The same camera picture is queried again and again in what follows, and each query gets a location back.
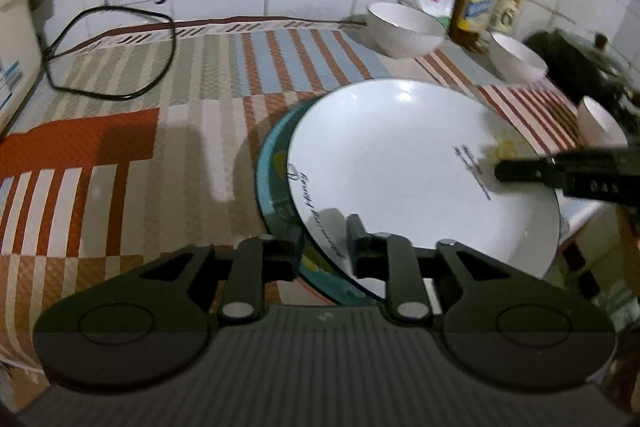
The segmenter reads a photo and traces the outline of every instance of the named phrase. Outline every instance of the teal plate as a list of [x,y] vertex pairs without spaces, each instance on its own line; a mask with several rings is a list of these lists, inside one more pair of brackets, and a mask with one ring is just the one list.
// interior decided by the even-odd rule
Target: teal plate
[[[258,208],[269,232],[279,236],[298,220],[287,182],[287,152],[293,131],[304,114],[319,100],[313,98],[293,107],[264,139],[255,168]],[[300,275],[328,299],[345,306],[371,305],[376,300],[343,279],[305,237]]]

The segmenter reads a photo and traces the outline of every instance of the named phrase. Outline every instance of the bowl rim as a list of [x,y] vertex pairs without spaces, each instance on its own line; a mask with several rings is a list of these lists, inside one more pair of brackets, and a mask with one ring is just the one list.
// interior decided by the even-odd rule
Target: bowl rim
[[[500,42],[500,40],[498,40],[498,38],[504,38],[508,41],[512,41],[512,42],[516,42],[517,45],[521,46],[522,48],[528,50],[531,54],[534,55],[534,57],[536,57],[536,60],[539,60],[540,63],[539,64],[531,64],[531,62],[529,62],[528,60],[525,60],[524,58],[520,58],[516,55],[514,55],[512,52],[510,52],[507,48],[504,47],[504,45]],[[532,50],[531,48],[529,48],[526,44],[524,44],[523,42],[520,42],[518,39],[507,35],[506,33],[502,33],[502,32],[491,32],[491,42],[494,42],[495,44],[497,44],[498,46],[500,46],[501,49],[503,49],[505,52],[507,52],[510,55],[513,55],[513,57],[516,57],[518,60],[522,60],[524,63],[526,63],[527,66],[530,66],[531,68],[534,68],[538,71],[544,71],[544,75],[546,76],[546,74],[549,71],[549,66],[546,63],[545,59],[542,58],[540,55],[538,55],[534,50]]]
[[[407,9],[407,10],[412,10],[415,11],[417,13],[419,13],[421,16],[427,17],[428,19],[434,21],[435,23],[438,24],[438,26],[441,28],[441,32],[439,34],[436,33],[424,33],[424,32],[419,32],[416,30],[412,30],[411,28],[405,28],[404,26],[398,25],[396,23],[393,23],[391,21],[388,21],[386,19],[383,19],[382,17],[380,17],[379,15],[376,15],[375,13],[373,13],[371,11],[371,7],[375,4],[387,4],[390,6],[400,6],[403,9]],[[415,33],[416,35],[420,35],[420,36],[428,36],[428,37],[438,37],[438,38],[444,38],[447,34],[447,31],[445,29],[445,27],[440,23],[439,20],[436,19],[436,17],[429,15],[428,13],[425,13],[421,10],[418,10],[417,8],[414,8],[413,6],[407,6],[406,4],[402,4],[399,2],[393,2],[393,1],[372,1],[367,3],[367,12],[369,14],[371,14],[373,17],[375,17],[376,19],[381,20],[382,22],[385,22],[387,24],[391,24],[392,26],[394,26],[395,28],[400,28],[402,30],[411,32],[411,33]]]

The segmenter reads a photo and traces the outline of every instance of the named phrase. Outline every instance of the orange stripe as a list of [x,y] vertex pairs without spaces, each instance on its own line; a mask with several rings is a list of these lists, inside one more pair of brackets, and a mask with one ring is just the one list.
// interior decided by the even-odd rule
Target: orange stripe
[[526,100],[534,106],[542,115],[542,118],[548,123],[549,128],[556,134],[556,136],[562,141],[562,148],[571,149],[574,146],[570,136],[564,131],[562,126],[558,123],[553,115],[549,112],[548,108],[545,107],[543,103],[536,97],[536,95],[527,89],[519,89],[517,90]]
[[66,241],[66,256],[78,257],[80,249],[80,235],[82,233],[82,219],[84,218],[84,207],[86,206],[86,197],[89,190],[89,181],[91,180],[92,169],[83,167],[76,187],[76,199],[74,207],[71,210],[71,222],[69,222],[69,235]]
[[462,82],[466,88],[468,90],[470,90],[471,92],[475,92],[478,88],[471,82],[471,80],[469,80],[466,77],[466,74],[464,74],[462,71],[460,71],[460,68],[457,67],[449,57],[447,57],[447,55],[445,54],[445,52],[443,52],[440,49],[436,49],[435,51],[432,52],[434,55],[436,55],[436,57],[438,57],[440,60],[442,60],[446,67],[449,68],[449,70],[456,75],[456,77],[458,77],[460,79],[460,82]]
[[346,86],[347,84],[349,84],[347,77],[344,76],[344,73],[342,73],[342,70],[338,66],[338,63],[335,61],[335,58],[331,54],[331,51],[329,51],[326,43],[322,40],[322,35],[320,34],[320,32],[318,30],[311,30],[311,35],[313,36],[314,41],[316,42],[316,45],[320,50],[322,58],[324,58],[324,60],[326,61],[327,66],[329,66],[329,70],[334,74],[335,80],[338,81],[338,84],[340,84],[341,86]]
[[27,228],[27,217],[29,216],[29,208],[31,207],[31,200],[33,199],[33,191],[36,188],[36,182],[38,181],[39,172],[32,172],[27,183],[27,190],[24,193],[24,199],[22,200],[22,206],[20,208],[20,216],[18,216],[18,224],[15,228],[14,237],[14,253],[20,253],[22,251],[22,243],[24,241],[24,230]]
[[6,291],[12,257],[12,255],[0,255],[0,281],[2,281],[0,284],[0,345],[4,347],[12,359],[22,361],[22,357],[11,345],[9,335],[6,332]]
[[282,52],[280,51],[280,45],[278,44],[278,39],[276,39],[276,34],[273,31],[268,31],[265,32],[264,35],[267,38],[267,44],[269,45],[271,57],[273,58],[273,66],[275,67],[278,78],[280,79],[282,90],[293,91],[294,89],[293,84],[291,84],[291,77],[289,76],[289,71],[287,71],[287,65],[284,58],[282,58]]
[[447,71],[445,71],[442,66],[439,65],[439,63],[437,63],[433,57],[431,57],[431,55],[424,55],[423,59],[426,60],[434,70],[436,70],[436,73],[438,73],[444,79],[444,81],[449,84],[449,87],[451,89],[454,89],[456,91],[462,90],[462,88],[456,82],[456,79],[453,78],[449,73],[447,73]]
[[558,123],[562,125],[562,128],[564,128],[567,133],[569,133],[569,136],[571,136],[571,138],[576,143],[580,143],[577,126],[575,125],[575,117],[568,117],[567,111],[562,108],[559,102],[556,102],[556,100],[552,99],[549,96],[548,92],[536,91],[535,95],[539,97],[539,99],[541,99],[543,103],[545,103],[545,107],[547,107],[549,111],[551,111],[551,113],[556,117]]
[[556,134],[551,129],[551,126],[549,126],[549,124],[543,121],[543,119],[536,112],[533,105],[531,105],[531,103],[525,99],[524,93],[520,93],[516,89],[510,89],[509,92],[525,107],[525,109],[529,111],[529,114],[536,119],[536,121],[540,124],[540,127],[544,129],[548,137],[551,138],[551,140],[553,140],[553,142],[556,144],[556,147],[558,147],[558,149],[563,150],[567,148],[567,145],[563,144],[558,139]]
[[313,62],[311,62],[311,58],[306,51],[302,40],[300,40],[300,35],[295,30],[289,30],[289,36],[291,37],[291,41],[293,42],[293,47],[295,47],[298,52],[298,56],[300,57],[300,62],[302,62],[302,67],[305,70],[306,77],[309,80],[309,84],[311,84],[311,89],[314,91],[324,91],[324,87],[320,83],[320,78],[318,78],[318,74],[316,73],[316,69],[314,68]]
[[289,110],[287,101],[284,99],[284,93],[281,92],[265,94],[264,105],[267,107],[267,115],[272,127],[276,125],[278,120]]
[[120,256],[120,273],[126,273],[144,264],[141,255],[121,255]]
[[420,61],[420,60],[418,60],[418,58],[417,58],[417,57],[415,57],[415,58],[414,58],[414,60],[415,60],[415,63],[416,63],[416,64],[418,64],[418,66],[420,66],[423,70],[425,70],[425,71],[427,72],[427,74],[428,74],[428,75],[429,75],[433,80],[435,80],[436,84],[438,84],[439,86],[443,86],[443,87],[449,87],[446,83],[445,83],[445,84],[443,84],[443,83],[440,81],[440,79],[439,79],[439,78],[436,78],[436,76],[434,76],[434,74],[433,74],[433,73],[431,73],[431,71],[429,71],[429,70],[427,69],[427,67],[426,67],[423,63],[421,63],[421,61]]
[[242,106],[244,107],[246,140],[249,144],[249,154],[251,155],[252,165],[255,165],[260,152],[260,136],[258,135],[258,126],[255,123],[254,104],[250,96],[242,99]]
[[11,183],[11,188],[9,188],[9,193],[6,196],[4,212],[2,213],[2,220],[0,221],[0,249],[4,247],[4,232],[6,231],[7,221],[9,221],[11,207],[14,205],[15,191],[18,188],[18,181],[20,181],[20,176],[15,176],[14,181]]
[[360,57],[358,57],[358,55],[356,55],[356,53],[353,51],[349,43],[346,40],[344,40],[344,37],[342,36],[342,32],[339,32],[338,30],[334,30],[332,33],[334,34],[335,40],[337,40],[338,44],[340,44],[340,47],[344,49],[344,52],[347,54],[347,57],[350,58],[351,62],[353,62],[353,65],[356,66],[357,70],[360,71],[360,74],[362,75],[362,77],[365,80],[369,80],[370,78],[372,78],[371,73],[369,73],[369,70],[367,70],[367,67],[364,65],[364,62],[360,60]]
[[524,125],[524,127],[526,127],[529,132],[531,133],[531,136],[533,136],[533,138],[536,140],[536,142],[538,142],[538,144],[540,145],[540,147],[542,148],[542,150],[547,153],[547,154],[551,154],[551,151],[549,149],[549,147],[546,146],[546,143],[544,142],[544,140],[538,135],[538,133],[536,133],[536,131],[533,129],[533,127],[529,124],[529,122],[526,120],[526,118],[523,117],[523,115],[521,115],[515,107],[513,107],[513,105],[511,104],[511,102],[509,102],[509,100],[507,100],[507,97],[505,97],[499,89],[494,89],[494,91],[497,93],[497,95],[502,99],[502,101],[509,106],[509,109],[511,109],[511,112],[522,122],[522,124]]
[[109,224],[107,229],[107,255],[120,255],[120,240],[122,239],[122,216],[124,215],[124,197],[127,192],[127,177],[129,163],[118,163],[113,179],[111,207],[109,209]]
[[14,327],[18,343],[22,350],[37,360],[33,343],[31,342],[30,311],[31,293],[33,292],[33,269],[35,256],[21,255],[18,264],[18,279],[15,287]]
[[104,282],[106,263],[106,257],[78,259],[76,293]]
[[258,64],[255,62],[254,45],[251,42],[251,34],[243,33],[242,48],[244,49],[244,63],[246,66],[246,77],[249,81],[249,91],[251,94],[260,94],[262,86],[258,76]]
[[44,204],[42,221],[40,222],[36,255],[46,255],[47,251],[49,250],[49,235],[51,234],[51,223],[53,222],[53,213],[56,209],[56,203],[58,202],[58,193],[60,192],[60,185],[62,185],[62,178],[64,177],[64,175],[65,171],[63,171],[63,169],[56,169],[53,172],[53,178],[51,179],[51,185],[49,187],[49,194],[47,194],[47,201]]
[[42,311],[51,308],[60,300],[62,283],[65,278],[65,262],[62,257],[47,257],[42,291]]

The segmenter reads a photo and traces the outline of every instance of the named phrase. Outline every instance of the white ceramic bowl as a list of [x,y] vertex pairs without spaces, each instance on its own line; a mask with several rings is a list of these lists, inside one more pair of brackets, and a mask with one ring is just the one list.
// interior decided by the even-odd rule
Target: white ceramic bowl
[[445,35],[444,27],[433,17],[394,2],[369,4],[367,27],[382,51],[391,58],[431,53]]
[[625,133],[618,122],[592,98],[585,96],[578,106],[578,131],[587,147],[626,147]]
[[508,84],[528,84],[546,76],[546,62],[522,42],[504,35],[492,33],[489,40],[489,57]]

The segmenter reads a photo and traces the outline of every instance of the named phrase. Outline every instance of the plate rim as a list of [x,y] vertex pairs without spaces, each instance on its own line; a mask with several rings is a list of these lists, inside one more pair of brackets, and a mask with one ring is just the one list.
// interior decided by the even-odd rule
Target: plate rim
[[[446,86],[441,86],[439,84],[435,84],[435,83],[431,83],[428,81],[424,81],[424,80],[419,80],[416,78],[399,78],[399,77],[385,77],[385,78],[371,78],[369,80],[362,80],[361,82],[356,82],[354,84],[347,84],[345,86],[340,86],[337,89],[331,90],[328,93],[326,93],[324,96],[321,97],[320,100],[318,100],[314,105],[312,105],[312,107],[310,107],[306,113],[302,116],[302,118],[300,118],[300,121],[298,121],[298,123],[296,124],[296,128],[294,129],[293,133],[291,134],[291,140],[289,141],[289,148],[287,150],[287,185],[289,187],[289,196],[291,197],[291,201],[293,203],[293,209],[296,212],[296,215],[298,217],[298,220],[300,221],[300,223],[302,223],[303,225],[303,229],[305,230],[305,234],[306,236],[309,238],[309,240],[311,241],[311,243],[313,244],[313,246],[316,248],[316,250],[318,250],[318,252],[324,256],[324,259],[334,268],[336,269],[340,275],[342,277],[345,277],[347,279],[350,279],[351,282],[357,286],[358,289],[360,289],[362,292],[366,293],[369,296],[372,296],[378,300],[384,300],[384,297],[381,297],[379,295],[377,295],[376,293],[373,293],[371,290],[369,290],[367,287],[363,286],[359,281],[359,279],[357,279],[356,277],[350,277],[348,274],[345,273],[344,269],[342,267],[340,267],[333,259],[331,259],[324,251],[324,248],[321,248],[320,245],[318,244],[318,242],[316,241],[315,237],[313,237],[313,235],[311,234],[310,230],[307,228],[305,222],[302,219],[302,216],[300,215],[300,211],[298,210],[298,206],[296,204],[296,201],[293,197],[293,191],[292,191],[292,182],[293,180],[291,178],[289,178],[289,158],[290,158],[290,153],[291,153],[291,145],[294,142],[295,138],[296,138],[296,134],[299,132],[300,130],[300,126],[303,123],[303,121],[305,121],[305,118],[307,118],[307,116],[316,109],[316,107],[318,107],[319,103],[324,102],[324,100],[327,100],[331,97],[331,95],[333,95],[336,92],[345,90],[345,89],[350,89],[350,88],[357,88],[358,86],[360,86],[361,84],[370,84],[372,82],[375,83],[381,83],[381,82],[393,82],[393,83],[397,83],[397,82],[409,82],[411,84],[424,84],[427,86],[431,86],[431,87],[436,87],[439,89],[444,89],[450,92],[453,92],[455,94],[459,94],[461,96],[464,96],[465,98],[469,98],[470,100],[473,100],[474,102],[478,102],[479,104],[481,104],[485,109],[492,111],[493,113],[495,113],[498,117],[500,117],[500,119],[502,121],[504,121],[507,125],[509,125],[517,134],[518,136],[520,136],[524,142],[530,147],[530,149],[533,151],[533,153],[538,157],[541,158],[542,156],[540,156],[540,154],[538,154],[538,152],[533,148],[533,146],[529,143],[529,141],[524,137],[524,135],[517,129],[516,126],[514,126],[509,120],[507,120],[505,117],[503,117],[497,110],[495,110],[493,107],[489,106],[489,105],[485,105],[484,103],[480,102],[478,99],[469,96],[463,92],[459,92],[456,91],[454,89],[451,89],[450,87],[446,87]],[[549,263],[549,266],[545,269],[544,274],[542,274],[542,276],[540,276],[539,280],[544,280],[545,277],[547,276],[547,274],[549,273],[549,271],[552,269],[553,263],[554,263],[554,259],[556,257],[556,255],[558,255],[558,246],[560,244],[560,238],[561,238],[561,227],[562,227],[562,214],[560,213],[560,202],[558,200],[558,192],[556,190],[553,190],[554,193],[554,201],[556,203],[556,210],[558,211],[558,226],[557,226],[557,230],[558,230],[558,238],[556,239],[556,252],[554,254],[554,256],[551,259],[551,263]]]

